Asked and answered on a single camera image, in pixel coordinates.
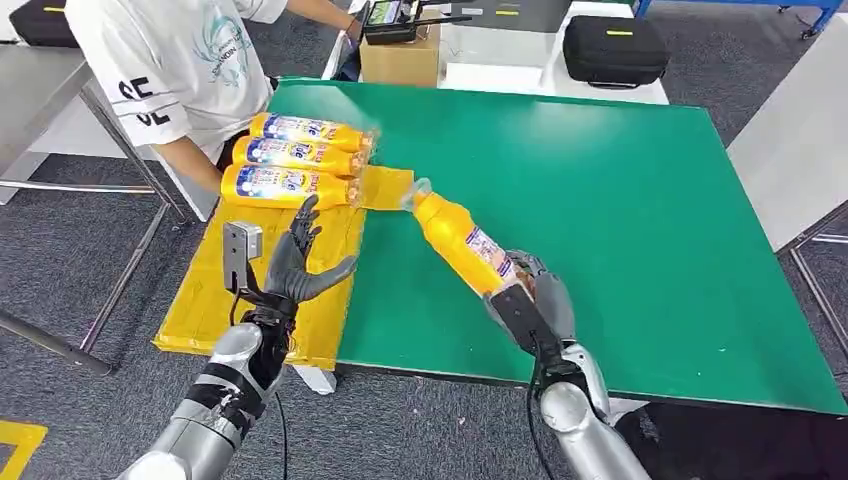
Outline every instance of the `gray carpet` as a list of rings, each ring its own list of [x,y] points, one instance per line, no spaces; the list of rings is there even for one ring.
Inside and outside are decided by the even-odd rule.
[[[774,14],[772,7],[658,4],[650,17],[674,52],[664,80],[670,100],[706,106],[726,143],[807,47],[795,40],[802,27],[788,15]],[[267,72],[275,75],[319,74],[335,37],[310,22],[288,17],[273,26],[249,28]],[[700,63],[699,57],[706,61]],[[58,155],[49,158],[34,179],[139,182],[125,161]],[[20,193],[10,206],[0,207],[0,305],[79,341],[156,208],[156,200],[150,197]],[[5,387],[0,390],[0,417],[50,428],[24,478],[114,478],[153,441],[205,362],[196,356],[160,352],[150,343],[203,233],[202,225],[172,231],[172,224],[168,219],[160,228],[95,348],[103,358],[121,363],[115,375],[93,377],[0,332]],[[845,233],[848,222],[834,228]],[[844,274],[848,248],[815,245],[809,247],[808,255],[831,298],[838,301],[843,318],[848,318]],[[832,335],[797,281],[797,272],[782,260],[831,368],[842,374],[839,378],[848,391],[845,357],[830,340]],[[292,479],[543,475],[524,424],[521,390],[353,372],[341,377],[338,392],[330,397],[308,391],[293,373],[283,392]],[[702,409],[693,407],[656,408],[650,418],[656,423],[661,453],[667,456],[674,454],[677,444],[685,443],[673,435],[674,427],[682,424],[680,418],[694,422],[692,428],[721,423],[716,415],[726,425],[731,418],[724,412],[700,414]],[[729,410],[737,416],[742,411]],[[719,449],[710,458],[734,464],[735,456],[744,455],[739,452],[773,434],[753,424],[746,428],[751,416],[732,422],[734,428],[751,432],[743,444]],[[773,426],[784,419],[768,416],[765,421]],[[644,415],[629,422],[636,427],[628,439],[637,442],[644,424],[651,423]],[[227,478],[280,478],[279,427],[275,408],[270,407]],[[662,440],[664,431],[667,442]],[[844,444],[848,435],[840,438]],[[552,452],[552,439],[545,436],[543,440],[557,478],[568,478],[566,467]],[[666,458],[650,453],[650,448],[639,451],[651,461]],[[701,467],[692,463],[675,470],[688,476],[663,478],[696,476]],[[729,471],[737,475],[721,478],[741,478],[745,470]]]

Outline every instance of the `cardboard box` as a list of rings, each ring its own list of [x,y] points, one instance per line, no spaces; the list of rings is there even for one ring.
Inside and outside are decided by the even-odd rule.
[[[360,46],[362,79],[370,83],[393,83],[435,87],[439,81],[440,25],[418,27],[418,38],[412,43]]]

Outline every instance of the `green mat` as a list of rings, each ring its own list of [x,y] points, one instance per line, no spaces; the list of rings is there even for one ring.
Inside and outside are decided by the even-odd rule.
[[[545,260],[611,392],[848,413],[703,110],[309,80],[270,110],[379,128],[376,163]],[[338,358],[532,367],[403,212],[368,214]]]

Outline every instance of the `black case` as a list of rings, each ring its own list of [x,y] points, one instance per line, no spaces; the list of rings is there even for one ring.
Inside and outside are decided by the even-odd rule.
[[[34,47],[79,48],[65,13],[53,10],[64,8],[65,0],[30,0],[12,12],[9,21],[18,35]]]
[[[669,54],[644,19],[576,16],[562,43],[571,78],[609,88],[635,88],[665,73]]]

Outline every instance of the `bottle cap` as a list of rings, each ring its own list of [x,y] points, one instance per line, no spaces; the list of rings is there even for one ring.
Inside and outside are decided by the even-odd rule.
[[[412,184],[412,187],[401,197],[400,208],[407,212],[415,211],[415,207],[433,193],[433,186],[430,184],[429,178],[419,178]]]

